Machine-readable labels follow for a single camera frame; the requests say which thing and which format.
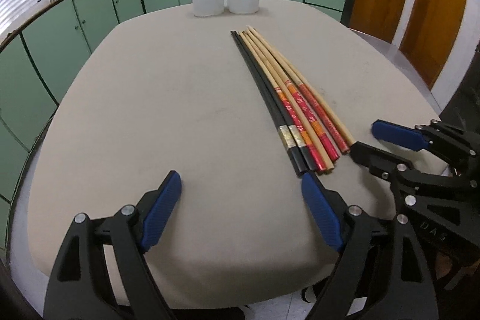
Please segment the red orange floral chopstick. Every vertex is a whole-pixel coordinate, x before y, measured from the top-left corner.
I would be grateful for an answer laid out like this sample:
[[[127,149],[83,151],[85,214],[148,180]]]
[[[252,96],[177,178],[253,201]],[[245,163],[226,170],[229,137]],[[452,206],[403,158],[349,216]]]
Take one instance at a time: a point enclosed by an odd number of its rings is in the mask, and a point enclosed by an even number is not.
[[[249,27],[246,31],[244,32],[247,32],[251,38],[256,38],[259,40],[259,42],[261,44],[263,44],[266,49],[272,54],[272,56],[275,58],[275,60],[277,61],[277,64],[279,66],[279,71],[281,73],[281,79],[283,79],[286,84],[287,84],[287,87],[289,89],[289,91],[291,92],[291,94],[294,96],[295,98],[295,101],[297,101],[298,105],[301,107],[302,111],[304,112],[304,114],[308,117],[308,121],[310,122],[310,124],[312,125],[312,127],[314,128],[315,130],[315,133],[317,134],[318,138],[320,139],[320,142],[323,144],[330,160],[332,161],[332,163],[334,163],[337,159],[338,159],[338,154],[337,154],[337,150],[335,149],[335,147],[332,145],[329,137],[326,135],[326,132],[325,130],[323,129],[323,126],[320,125],[320,123],[317,121],[317,118],[316,116],[312,113],[312,111],[310,110],[308,104],[306,103],[306,101],[304,100],[304,98],[301,96],[300,92],[298,91],[298,89],[294,86],[293,82],[290,80],[289,78],[289,75],[284,71],[284,69],[281,67],[281,64],[280,62],[278,62],[278,59],[279,59],[279,56],[277,54],[274,54],[274,50],[271,49],[269,47],[269,44],[265,44],[264,43],[264,40],[258,35],[258,32],[256,32],[255,29],[253,29],[252,27]]]

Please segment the black chopstick gold band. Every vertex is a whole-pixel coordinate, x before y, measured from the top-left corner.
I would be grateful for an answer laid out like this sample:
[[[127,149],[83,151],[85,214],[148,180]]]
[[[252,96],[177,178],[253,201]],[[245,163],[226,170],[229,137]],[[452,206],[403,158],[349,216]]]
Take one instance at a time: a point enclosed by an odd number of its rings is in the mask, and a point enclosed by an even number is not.
[[[269,82],[267,76],[256,61],[254,54],[247,47],[240,35],[235,32],[230,32],[235,41],[241,56],[246,63],[253,80],[267,106],[268,112],[277,129],[279,137],[286,149],[286,153],[295,170],[295,174],[301,177],[308,171],[315,171],[318,166],[312,157],[309,148],[304,144],[301,135],[295,136],[294,131],[297,130],[293,119],[287,112],[286,107],[282,104],[277,92],[274,90],[272,84]]]
[[[272,121],[281,139],[281,142],[283,143],[286,149],[286,153],[294,168],[295,174],[297,177],[301,177],[302,174],[304,174],[308,170],[308,167],[306,165],[306,162],[304,161],[302,153],[300,152],[300,148],[297,146],[296,142],[294,141],[294,138],[287,126],[287,122],[283,118],[283,115],[281,114],[281,110],[278,108],[277,104],[274,102],[274,99],[270,91],[268,91],[267,85],[264,83],[259,72],[256,70],[254,60],[251,58],[251,55],[247,51],[244,44],[241,43],[239,35],[234,31],[231,31],[230,35],[233,37],[233,40],[236,46],[238,47],[238,50],[244,62],[246,63],[247,68],[249,69],[253,80],[256,83],[256,87],[258,88],[258,91],[264,100],[264,104],[268,109],[268,112],[270,114],[270,117],[272,118]]]

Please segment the red orange patterned chopstick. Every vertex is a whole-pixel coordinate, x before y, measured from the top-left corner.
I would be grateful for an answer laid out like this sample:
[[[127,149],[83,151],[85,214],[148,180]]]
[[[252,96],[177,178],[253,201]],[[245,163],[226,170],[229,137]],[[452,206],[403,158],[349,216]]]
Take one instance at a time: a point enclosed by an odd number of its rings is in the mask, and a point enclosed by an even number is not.
[[[307,171],[328,171],[329,166],[305,130],[293,103],[274,78],[273,71],[268,69],[264,53],[244,32],[232,31],[231,35],[264,99],[297,176]]]

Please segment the green lower kitchen cabinets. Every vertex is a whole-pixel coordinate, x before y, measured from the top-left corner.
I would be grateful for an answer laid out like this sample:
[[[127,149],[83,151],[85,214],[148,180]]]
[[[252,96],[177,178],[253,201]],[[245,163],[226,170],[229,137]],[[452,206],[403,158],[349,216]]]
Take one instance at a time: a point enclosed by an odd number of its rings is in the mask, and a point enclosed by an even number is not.
[[[291,0],[349,24],[355,0]],[[58,0],[1,44],[1,234],[38,137],[89,56],[116,27],[191,0]]]

